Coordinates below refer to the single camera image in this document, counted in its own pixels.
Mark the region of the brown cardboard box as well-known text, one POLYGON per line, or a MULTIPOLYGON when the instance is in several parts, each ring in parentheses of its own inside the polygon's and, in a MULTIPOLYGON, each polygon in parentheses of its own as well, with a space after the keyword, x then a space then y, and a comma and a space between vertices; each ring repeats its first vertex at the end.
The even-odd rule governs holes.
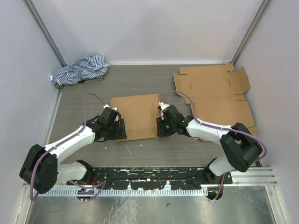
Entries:
POLYGON ((124 119, 126 141, 157 138, 158 103, 158 93, 111 98, 124 119))

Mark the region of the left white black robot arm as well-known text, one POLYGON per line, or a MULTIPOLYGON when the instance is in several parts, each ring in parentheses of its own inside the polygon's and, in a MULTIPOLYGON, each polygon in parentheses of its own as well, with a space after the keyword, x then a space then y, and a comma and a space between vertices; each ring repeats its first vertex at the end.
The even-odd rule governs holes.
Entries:
POLYGON ((95 177, 94 169, 83 160, 71 164, 62 162, 79 149, 94 142, 124 140, 125 120, 111 107, 101 115, 86 119, 74 132, 51 144, 33 145, 24 161, 19 176, 30 185, 31 196, 44 194, 53 186, 70 181, 89 185, 95 177))

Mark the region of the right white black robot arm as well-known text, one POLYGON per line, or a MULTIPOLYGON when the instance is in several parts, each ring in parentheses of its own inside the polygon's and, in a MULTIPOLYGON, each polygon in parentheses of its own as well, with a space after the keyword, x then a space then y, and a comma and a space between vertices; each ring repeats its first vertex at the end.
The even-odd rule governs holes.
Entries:
POLYGON ((222 175, 237 170, 246 172, 263 152, 262 146, 242 123, 221 126, 184 116, 174 105, 160 102, 157 118, 157 136, 160 138, 174 134, 205 139, 220 145, 224 155, 213 159, 199 176, 204 182, 216 184, 222 175))

